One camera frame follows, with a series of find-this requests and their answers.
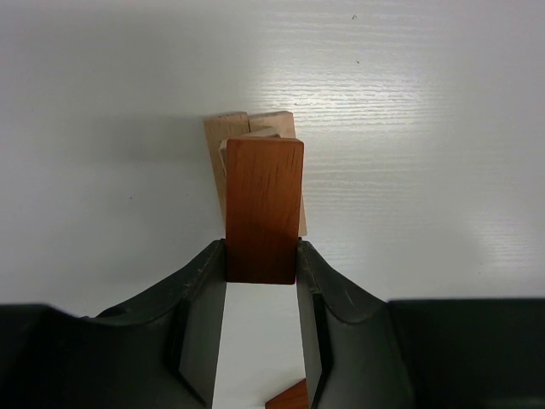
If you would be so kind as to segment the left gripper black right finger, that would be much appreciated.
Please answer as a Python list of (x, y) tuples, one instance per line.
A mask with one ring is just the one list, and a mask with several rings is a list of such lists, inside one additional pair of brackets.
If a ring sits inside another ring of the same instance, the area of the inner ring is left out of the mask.
[(382, 301), (297, 247), (312, 408), (541, 408), (541, 298)]

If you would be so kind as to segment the long light wood block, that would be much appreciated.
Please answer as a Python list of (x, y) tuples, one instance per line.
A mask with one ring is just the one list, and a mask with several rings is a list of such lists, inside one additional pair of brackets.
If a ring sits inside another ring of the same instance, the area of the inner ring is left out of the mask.
[(258, 158), (264, 158), (266, 164), (272, 162), (273, 191), (280, 198), (273, 201), (276, 205), (287, 206), (289, 232), (296, 230), (298, 237), (307, 235), (307, 222), (302, 199), (302, 171), (304, 144), (296, 139), (295, 121), (292, 112), (269, 112), (249, 117), (250, 132), (268, 127), (275, 128), (279, 138), (265, 138), (258, 142)]

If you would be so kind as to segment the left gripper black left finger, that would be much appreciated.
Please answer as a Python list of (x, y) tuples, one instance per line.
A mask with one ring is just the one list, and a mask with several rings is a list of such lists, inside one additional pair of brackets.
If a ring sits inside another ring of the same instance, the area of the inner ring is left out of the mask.
[(216, 240), (184, 268), (95, 317), (1, 307), (4, 408), (209, 408), (227, 283)]

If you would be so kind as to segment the red-brown triangle wood block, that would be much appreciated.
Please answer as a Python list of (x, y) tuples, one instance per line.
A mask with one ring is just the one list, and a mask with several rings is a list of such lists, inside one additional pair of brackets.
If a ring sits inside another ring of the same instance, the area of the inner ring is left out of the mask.
[(268, 400), (266, 409), (309, 409), (307, 382), (302, 379), (300, 382), (289, 387), (282, 393)]

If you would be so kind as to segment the engraved light wood block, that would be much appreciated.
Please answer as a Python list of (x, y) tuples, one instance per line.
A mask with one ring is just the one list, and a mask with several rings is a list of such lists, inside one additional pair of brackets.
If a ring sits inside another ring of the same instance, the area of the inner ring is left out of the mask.
[(250, 131), (249, 117), (247, 112), (230, 112), (206, 117), (203, 123), (221, 209), (221, 218), (225, 222), (226, 174), (221, 162), (220, 145), (226, 139), (248, 133)]

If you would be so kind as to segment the red-brown arch wood block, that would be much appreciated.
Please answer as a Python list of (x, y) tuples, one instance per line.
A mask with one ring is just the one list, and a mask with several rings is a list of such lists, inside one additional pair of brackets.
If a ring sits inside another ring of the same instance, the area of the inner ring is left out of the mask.
[(295, 283), (303, 158), (297, 139), (227, 141), (227, 281)]

